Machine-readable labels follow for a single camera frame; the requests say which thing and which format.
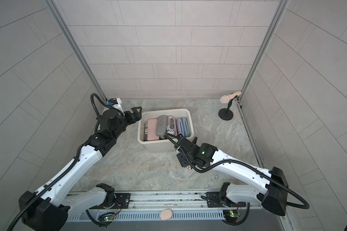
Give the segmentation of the grey oval case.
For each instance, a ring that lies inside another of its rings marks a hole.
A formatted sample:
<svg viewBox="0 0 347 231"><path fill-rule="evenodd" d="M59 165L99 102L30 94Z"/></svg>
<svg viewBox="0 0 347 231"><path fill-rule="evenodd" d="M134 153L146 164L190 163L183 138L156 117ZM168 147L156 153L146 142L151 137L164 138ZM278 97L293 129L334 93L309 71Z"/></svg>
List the grey oval case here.
<svg viewBox="0 0 347 231"><path fill-rule="evenodd" d="M165 133L167 132L167 119L168 119L167 115L160 115L157 118L156 135L158 137L164 136Z"/></svg>

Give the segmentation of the pink case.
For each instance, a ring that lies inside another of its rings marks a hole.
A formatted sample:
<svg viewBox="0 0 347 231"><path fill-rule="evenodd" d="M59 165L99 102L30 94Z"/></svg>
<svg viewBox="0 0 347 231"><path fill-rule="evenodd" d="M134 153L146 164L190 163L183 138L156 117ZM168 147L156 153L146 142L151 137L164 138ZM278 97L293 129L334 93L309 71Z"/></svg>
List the pink case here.
<svg viewBox="0 0 347 231"><path fill-rule="evenodd" d="M157 122L156 118L151 118L147 121L147 141L159 140L160 137L156 135Z"/></svg>

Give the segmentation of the cream plastic storage box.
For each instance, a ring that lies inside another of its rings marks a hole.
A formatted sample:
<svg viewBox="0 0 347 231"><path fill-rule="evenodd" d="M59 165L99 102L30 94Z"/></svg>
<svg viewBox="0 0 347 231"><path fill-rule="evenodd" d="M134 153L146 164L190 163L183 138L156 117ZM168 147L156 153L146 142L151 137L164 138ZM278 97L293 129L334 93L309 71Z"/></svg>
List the cream plastic storage box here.
<svg viewBox="0 0 347 231"><path fill-rule="evenodd" d="M190 136L187 138L190 141L193 141L194 128L191 119L190 111L187 109L171 109L171 110L159 110L159 111L148 111L142 113L142 118L138 123L138 134L137 140L140 144L144 145L146 150L150 153L156 152L166 152L173 151L174 145L169 140L156 140L156 141L145 141L145 125L147 121L151 118L158 118L160 115L172 115L173 118L178 119L185 117L188 121Z"/></svg>

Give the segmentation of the light blue case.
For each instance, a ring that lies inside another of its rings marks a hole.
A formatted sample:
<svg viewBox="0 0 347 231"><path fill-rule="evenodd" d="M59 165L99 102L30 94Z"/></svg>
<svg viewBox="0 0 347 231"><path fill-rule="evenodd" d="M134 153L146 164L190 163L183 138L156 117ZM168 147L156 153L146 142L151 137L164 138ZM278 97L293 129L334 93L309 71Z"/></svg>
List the light blue case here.
<svg viewBox="0 0 347 231"><path fill-rule="evenodd" d="M188 120L186 117L181 118L181 120L182 120L182 124L183 124L184 136L189 137L190 136L190 127L188 124Z"/></svg>

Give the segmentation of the flag print case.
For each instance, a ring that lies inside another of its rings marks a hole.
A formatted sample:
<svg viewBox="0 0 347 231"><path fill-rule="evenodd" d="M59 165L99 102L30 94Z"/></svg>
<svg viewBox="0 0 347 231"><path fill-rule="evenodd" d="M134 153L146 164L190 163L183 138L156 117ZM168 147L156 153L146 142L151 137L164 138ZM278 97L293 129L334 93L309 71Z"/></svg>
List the flag print case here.
<svg viewBox="0 0 347 231"><path fill-rule="evenodd" d="M144 141L148 141L148 128L147 128L147 126L145 126L145 129L144 129Z"/></svg>
<svg viewBox="0 0 347 231"><path fill-rule="evenodd" d="M176 121L172 115L167 116L167 128L166 132L171 135L177 135Z"/></svg>

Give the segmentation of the purple case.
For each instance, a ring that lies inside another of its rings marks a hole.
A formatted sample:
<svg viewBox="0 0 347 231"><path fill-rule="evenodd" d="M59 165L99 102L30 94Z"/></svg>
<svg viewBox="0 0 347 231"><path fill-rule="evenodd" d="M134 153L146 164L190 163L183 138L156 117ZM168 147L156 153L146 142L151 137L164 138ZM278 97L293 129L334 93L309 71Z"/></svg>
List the purple case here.
<svg viewBox="0 0 347 231"><path fill-rule="evenodd" d="M185 132L184 132L184 125L183 125L183 121L181 118L178 118L176 120L176 128L177 128L177 134L178 135L183 135L185 136Z"/></svg>

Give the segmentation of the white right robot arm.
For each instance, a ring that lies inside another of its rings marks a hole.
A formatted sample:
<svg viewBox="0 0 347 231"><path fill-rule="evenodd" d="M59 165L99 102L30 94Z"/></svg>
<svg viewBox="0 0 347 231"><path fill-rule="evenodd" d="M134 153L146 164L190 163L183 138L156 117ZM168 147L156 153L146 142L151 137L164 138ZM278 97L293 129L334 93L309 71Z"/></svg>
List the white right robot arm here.
<svg viewBox="0 0 347 231"><path fill-rule="evenodd" d="M166 134L166 137L179 152L182 167L190 167L197 173L216 170L250 186L248 190L241 190L235 184L224 183L218 197L225 207L239 202L254 203L278 216L285 216L287 207L310 208L302 196L289 188L283 171L277 167L269 170L250 165L208 143L198 146L196 140L190 141L182 135Z"/></svg>

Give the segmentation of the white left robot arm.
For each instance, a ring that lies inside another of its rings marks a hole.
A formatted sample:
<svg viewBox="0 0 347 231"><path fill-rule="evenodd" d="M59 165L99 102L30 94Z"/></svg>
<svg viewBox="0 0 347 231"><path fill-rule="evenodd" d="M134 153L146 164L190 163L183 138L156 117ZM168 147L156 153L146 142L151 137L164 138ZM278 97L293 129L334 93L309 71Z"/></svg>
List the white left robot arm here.
<svg viewBox="0 0 347 231"><path fill-rule="evenodd" d="M114 109L97 116L100 129L81 144L73 159L46 184L19 198L20 211L8 230L22 221L36 231L58 231L66 221L95 206L112 208L117 204L113 187L100 183L92 190L72 198L68 193L78 180L116 144L127 126L141 120L142 108L133 107L122 115Z"/></svg>

